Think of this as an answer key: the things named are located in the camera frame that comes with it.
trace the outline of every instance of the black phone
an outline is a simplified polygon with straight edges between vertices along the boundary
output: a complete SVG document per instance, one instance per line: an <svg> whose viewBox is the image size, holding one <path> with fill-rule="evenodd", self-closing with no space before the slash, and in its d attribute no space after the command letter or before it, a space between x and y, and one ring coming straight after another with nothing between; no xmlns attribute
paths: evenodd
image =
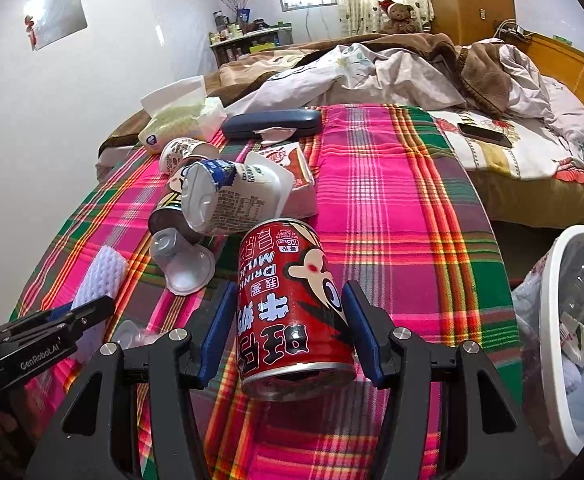
<svg viewBox="0 0 584 480"><path fill-rule="evenodd" d="M466 137L503 146L504 148L512 148L512 143L508 137L501 132L495 132L494 130L488 130L487 128L481 128L480 126L473 126L472 124L459 123L457 126L458 129L461 130L461 133Z"/></svg>

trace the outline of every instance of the small carton box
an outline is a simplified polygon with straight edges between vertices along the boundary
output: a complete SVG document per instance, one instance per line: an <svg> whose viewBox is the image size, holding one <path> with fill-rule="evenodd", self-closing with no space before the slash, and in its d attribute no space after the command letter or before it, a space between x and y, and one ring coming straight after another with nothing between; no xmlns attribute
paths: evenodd
<svg viewBox="0 0 584 480"><path fill-rule="evenodd" d="M281 216L308 218L317 214L314 177L298 142L261 150L259 155L276 162L294 175L294 186Z"/></svg>

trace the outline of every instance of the blue label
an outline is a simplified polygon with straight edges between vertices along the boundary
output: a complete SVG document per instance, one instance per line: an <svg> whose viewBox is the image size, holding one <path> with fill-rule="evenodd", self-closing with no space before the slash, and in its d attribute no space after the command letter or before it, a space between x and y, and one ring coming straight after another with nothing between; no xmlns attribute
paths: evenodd
<svg viewBox="0 0 584 480"><path fill-rule="evenodd" d="M227 160L202 160L200 162L210 173L214 186L218 191L223 186L232 186L236 176L236 166Z"/></svg>

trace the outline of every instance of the white trash bin rim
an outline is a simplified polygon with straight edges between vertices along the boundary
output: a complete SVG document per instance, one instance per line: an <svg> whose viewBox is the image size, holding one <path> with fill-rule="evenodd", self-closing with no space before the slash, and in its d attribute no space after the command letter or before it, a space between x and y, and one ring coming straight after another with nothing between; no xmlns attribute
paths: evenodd
<svg viewBox="0 0 584 480"><path fill-rule="evenodd" d="M539 311L543 390L550 430L562 457L571 462L584 446L577 435L568 407L563 381L559 337L559 278L563 254L569 244L584 243L584 226L567 228L554 242L547 256L541 282Z"/></svg>

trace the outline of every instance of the brown blanket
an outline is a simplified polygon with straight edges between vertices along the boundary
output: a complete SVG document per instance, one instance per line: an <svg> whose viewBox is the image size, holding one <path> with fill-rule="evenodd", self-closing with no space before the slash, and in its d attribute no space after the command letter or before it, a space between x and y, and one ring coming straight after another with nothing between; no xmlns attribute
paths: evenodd
<svg viewBox="0 0 584 480"><path fill-rule="evenodd" d="M208 96L219 97L224 107L259 89L272 75L319 59L338 44L364 44L379 52L404 48L427 61L444 60L456 85L476 106L494 118L500 118L508 105L510 76L499 60L499 45L474 43L470 48L455 46L445 34L363 34L338 40L313 41L277 47L252 54L223 65L205 76ZM143 110L121 124L99 149L134 146L138 134L149 123Z"/></svg>

